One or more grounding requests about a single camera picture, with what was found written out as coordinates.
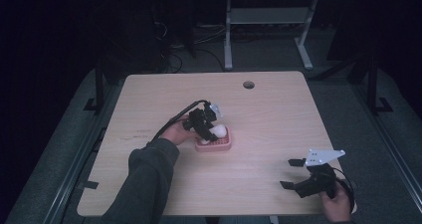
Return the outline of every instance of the sweatshirt sleeve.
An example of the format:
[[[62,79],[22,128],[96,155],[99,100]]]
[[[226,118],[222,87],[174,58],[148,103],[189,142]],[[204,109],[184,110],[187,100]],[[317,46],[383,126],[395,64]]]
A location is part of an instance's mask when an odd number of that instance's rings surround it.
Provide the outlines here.
[[[159,223],[179,155],[177,147],[156,139],[129,157],[129,174],[101,223]]]

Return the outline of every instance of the gray carpet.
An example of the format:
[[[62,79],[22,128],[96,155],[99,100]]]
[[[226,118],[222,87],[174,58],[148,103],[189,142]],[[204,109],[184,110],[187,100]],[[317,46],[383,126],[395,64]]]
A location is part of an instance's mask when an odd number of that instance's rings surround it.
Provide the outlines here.
[[[334,31],[311,30],[307,49],[315,68],[306,71],[302,67],[299,53],[293,42],[295,31],[266,36],[249,43],[234,43],[233,72],[248,71],[301,71],[311,77],[330,68],[333,62],[325,60]],[[197,45],[224,61],[222,41]],[[218,61],[212,55],[197,51],[192,58],[186,51],[175,51],[183,61],[181,73],[221,72]],[[171,58],[173,66],[179,61]],[[323,123],[334,148],[344,149],[346,156],[340,158],[345,174],[358,188],[355,190],[357,211],[353,214],[356,223],[422,223],[422,215],[394,166],[383,139],[374,127],[371,114],[362,104],[358,92],[365,85],[353,87],[345,81],[347,69],[323,82],[309,82]],[[422,123],[409,105],[401,98],[393,81],[379,73],[379,95],[386,97],[394,112],[382,113],[383,121],[392,138],[399,144],[403,157],[416,178],[421,180],[422,168],[419,149],[422,148]],[[90,145],[106,127],[118,98],[121,84],[106,85],[107,106],[100,113],[84,112],[87,99],[95,94],[94,74],[90,73],[75,94],[56,132],[28,181],[7,223],[41,223],[48,214],[64,177],[72,166],[73,158],[81,142]],[[75,183],[72,196],[60,216],[58,223],[99,223],[99,218],[85,218],[77,214],[82,194],[80,183],[87,180],[96,153],[92,152]],[[283,216],[280,223],[327,223],[322,215]],[[167,223],[205,223],[201,217],[164,217]],[[266,217],[223,217],[220,223],[269,223]]]

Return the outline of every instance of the table leg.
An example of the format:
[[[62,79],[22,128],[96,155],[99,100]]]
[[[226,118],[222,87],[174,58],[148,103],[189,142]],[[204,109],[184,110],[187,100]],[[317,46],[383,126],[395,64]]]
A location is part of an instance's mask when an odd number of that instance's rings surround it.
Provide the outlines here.
[[[231,24],[231,0],[227,0],[226,10],[226,40],[224,41],[224,69],[233,69],[232,47],[230,44],[230,24]]]
[[[305,69],[307,70],[312,70],[314,68],[313,64],[311,63],[311,59],[308,56],[307,49],[305,48],[305,39],[307,38],[308,30],[310,29],[311,22],[313,20],[313,16],[316,10],[316,6],[317,6],[317,0],[313,0],[308,10],[306,20],[304,22],[304,30],[302,31],[302,34],[300,37],[295,38],[296,46],[298,47]]]
[[[103,64],[99,60],[96,64],[96,98],[89,99],[84,107],[84,111],[95,111],[96,115],[100,113],[104,104],[104,84],[103,84]]]

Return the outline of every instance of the table top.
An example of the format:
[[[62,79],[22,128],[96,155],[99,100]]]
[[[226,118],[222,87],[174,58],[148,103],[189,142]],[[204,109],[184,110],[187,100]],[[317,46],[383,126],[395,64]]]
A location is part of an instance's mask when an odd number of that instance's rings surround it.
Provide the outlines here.
[[[252,89],[243,84],[252,82]],[[310,177],[290,167],[310,148],[332,149],[312,94],[299,72],[129,76],[122,88],[78,213],[101,216],[127,177],[127,160],[173,116],[195,101],[218,104],[232,148],[197,152],[180,144],[164,215],[293,215],[321,213],[317,195],[300,198],[281,180]],[[330,163],[340,168],[338,160]]]

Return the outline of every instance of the human hand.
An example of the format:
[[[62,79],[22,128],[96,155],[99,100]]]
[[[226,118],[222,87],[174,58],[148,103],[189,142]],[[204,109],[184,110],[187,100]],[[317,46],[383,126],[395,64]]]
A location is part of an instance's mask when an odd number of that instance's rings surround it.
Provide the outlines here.
[[[160,136],[161,138],[168,139],[176,145],[184,142],[188,138],[196,137],[199,138],[200,135],[195,131],[186,130],[183,127],[182,122],[188,118],[188,115],[182,116],[179,121],[174,123],[165,132]]]
[[[350,201],[344,188],[335,183],[335,197],[330,199],[326,192],[320,192],[319,197],[322,201],[323,214],[329,222],[350,221]]]

